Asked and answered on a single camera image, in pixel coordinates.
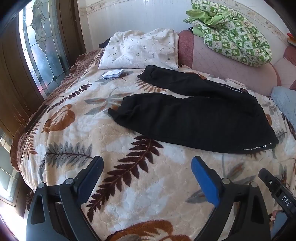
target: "small booklet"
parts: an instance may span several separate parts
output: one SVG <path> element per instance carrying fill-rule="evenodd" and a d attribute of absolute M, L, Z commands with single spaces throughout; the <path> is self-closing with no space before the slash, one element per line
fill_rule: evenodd
<path fill-rule="evenodd" d="M 123 72 L 123 69 L 110 70 L 103 75 L 103 79 L 118 78 Z"/>

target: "bedspread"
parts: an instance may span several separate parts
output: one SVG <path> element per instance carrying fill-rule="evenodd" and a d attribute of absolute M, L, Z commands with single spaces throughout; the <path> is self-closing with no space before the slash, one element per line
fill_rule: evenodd
<path fill-rule="evenodd" d="M 143 69 L 125 69 L 120 78 L 103 79 L 106 70 L 98 70 L 98 61 L 93 61 L 84 76 L 50 104 L 31 131 L 20 164 L 25 182 L 33 190 L 40 182 L 61 184 L 86 168 L 94 156 L 101 156 L 104 171 L 81 208 L 102 240 L 115 241 L 126 234 L 157 241 L 193 240 L 213 209 L 191 171 L 195 156 L 201 156 L 221 177 L 235 183 L 256 181 L 268 212 L 277 209 L 258 172 L 267 168 L 295 192 L 296 135 L 290 122 L 270 97 L 243 84 L 191 69 L 180 71 L 194 72 L 254 95 L 280 143 L 273 150 L 236 155 L 147 139 L 116 124 L 108 108 L 116 109 L 123 97 L 136 93 L 186 96 L 142 82 L 136 76 Z M 234 205 L 221 239 L 226 238 L 236 212 Z"/>

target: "blue gripper pad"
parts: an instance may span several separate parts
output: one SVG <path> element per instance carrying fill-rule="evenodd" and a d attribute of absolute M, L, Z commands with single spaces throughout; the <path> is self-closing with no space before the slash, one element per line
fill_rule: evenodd
<path fill-rule="evenodd" d="M 220 203 L 218 185 L 221 178 L 219 175 L 213 169 L 208 168 L 200 156 L 192 159 L 191 170 L 207 201 L 217 207 Z"/>

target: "wooden wall panel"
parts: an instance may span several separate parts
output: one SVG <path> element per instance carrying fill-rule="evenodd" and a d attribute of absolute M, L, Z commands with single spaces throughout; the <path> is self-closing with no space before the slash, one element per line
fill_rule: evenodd
<path fill-rule="evenodd" d="M 57 18 L 69 65 L 86 52 L 79 20 L 77 0 L 57 0 Z"/>
<path fill-rule="evenodd" d="M 0 128 L 12 137 L 43 101 L 26 64 L 15 18 L 0 39 Z"/>

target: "black fabric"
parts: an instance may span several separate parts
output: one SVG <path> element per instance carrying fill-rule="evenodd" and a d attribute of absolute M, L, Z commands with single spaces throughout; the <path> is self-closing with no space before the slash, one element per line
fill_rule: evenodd
<path fill-rule="evenodd" d="M 193 97 L 124 97 L 117 111 L 108 110 L 121 126 L 158 141 L 220 153 L 254 153 L 279 142 L 256 98 L 246 92 L 156 66 L 147 66 L 138 77 Z"/>
<path fill-rule="evenodd" d="M 110 39 L 107 39 L 104 43 L 99 44 L 99 48 L 105 48 L 109 44 Z"/>

